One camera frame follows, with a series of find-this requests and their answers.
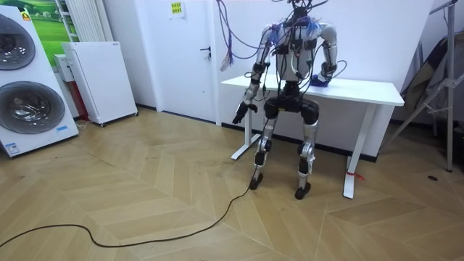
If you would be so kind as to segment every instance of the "wooden floor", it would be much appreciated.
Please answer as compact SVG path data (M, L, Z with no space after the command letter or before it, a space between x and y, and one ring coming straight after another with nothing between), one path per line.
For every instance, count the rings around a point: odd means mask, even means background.
M346 158L322 151L310 193L294 199L297 145L276 141L260 187L209 231L102 249L85 231L53 228L7 244L0 260L463 261L464 175L442 170L443 156L426 135L407 130L376 164L361 162L365 181L357 179L353 200L341 195ZM55 223L86 225L104 244L204 228L247 187L254 149L230 158L242 136L141 109L17 159L1 155L0 241Z

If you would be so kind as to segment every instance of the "baseboard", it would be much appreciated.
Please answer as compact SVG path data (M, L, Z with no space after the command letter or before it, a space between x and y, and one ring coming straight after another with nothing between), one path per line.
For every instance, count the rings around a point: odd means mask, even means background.
M228 124L228 123L222 123L221 125L224 128L230 128L230 129L237 130L237 131L245 131L244 127L240 127L240 126L237 126L237 125L231 125L231 124ZM252 133L253 134L261 133L261 130L252 130ZM301 144L303 142L302 140L300 140L298 138L290 138L290 137L286 137L286 136L282 136L282 135L278 135L278 134L274 134L273 138L276 139L276 140L279 140L279 141L286 141L286 142L293 143L293 144ZM346 149L339 149L339 148L335 148L335 147L327 146L327 145L322 145L322 144L316 144L316 149L320 149L320 150L323 150L325 152L330 152L330 153L339 154L339 155L343 155L343 156L351 156L353 154L352 151L349 151L349 150L346 150ZM370 156L370 155L366 155L366 154L361 154L360 155L360 160L365 160L365 161L368 161L368 162L374 162L375 163L377 161L377 156L374 157L374 156Z
M404 120L390 119L390 124L401 125L404 122L405 122ZM421 129L425 129L425 130L431 130L433 128L432 124L427 124L427 123L414 123L414 122L411 122L407 126L408 127L414 127L414 128L421 128Z
M216 125L216 122L213 122L211 120L203 120L203 119L200 119L200 118L197 118L197 117L191 117L191 116L187 116L187 115L182 115L182 114L178 114L178 113L175 113L175 112L168 112L168 111L162 111L162 112L168 113L170 115L184 117L184 118L191 119L191 120L199 120L199 121L201 121L203 123L211 123L211 124Z
M140 107L140 108L144 108L144 109L150 109L152 111L157 111L157 108L156 107L151 107L151 106L148 106L148 105L143 105L143 104L136 104L137 107Z

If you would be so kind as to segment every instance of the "stacked washing machines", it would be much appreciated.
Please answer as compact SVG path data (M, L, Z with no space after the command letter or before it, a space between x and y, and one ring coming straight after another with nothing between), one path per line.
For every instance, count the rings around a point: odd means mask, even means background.
M29 16L0 6L0 147L13 157L77 134Z

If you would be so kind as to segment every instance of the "robot leg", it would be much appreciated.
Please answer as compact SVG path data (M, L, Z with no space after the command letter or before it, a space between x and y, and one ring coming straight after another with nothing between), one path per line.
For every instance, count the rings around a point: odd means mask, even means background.
M309 175L312 173L312 164L315 160L315 140L318 132L319 106L314 101L304 100L302 105L302 116L304 120L303 144L298 146L299 165L298 176L299 183L295 198L303 199L310 191L311 184L307 182Z
M260 142L258 143L256 154L254 155L255 171L253 173L253 179L249 184L249 188L251 190L255 190L262 181L262 173L260 171L264 167L268 152L273 145L270 139L272 138L278 118L278 108L277 106L271 105L273 102L274 99L271 98L264 106L266 114L265 127L264 132L261 135Z

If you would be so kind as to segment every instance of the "tripod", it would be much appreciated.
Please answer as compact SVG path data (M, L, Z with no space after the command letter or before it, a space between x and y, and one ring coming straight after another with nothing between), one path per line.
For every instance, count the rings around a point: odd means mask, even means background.
M455 78L455 4L457 0L451 0L430 12L430 15L448 8L448 52L447 52L447 76L441 81L436 87L435 91L423 101L423 103L409 116L409 118L401 124L401 126L393 133L393 135L387 139L380 148L382 151L390 142L393 141L405 128L411 123L414 118L425 108L429 109L430 113L441 112L447 110L447 167L448 172L452 172L452 132L453 132L453 99L454 99L454 88L459 86L464 81L464 74L458 79ZM420 64L423 64L422 55L422 43L419 43L419 60ZM442 91L443 88L447 90L448 106L443 109L433 109L428 105L435 96Z

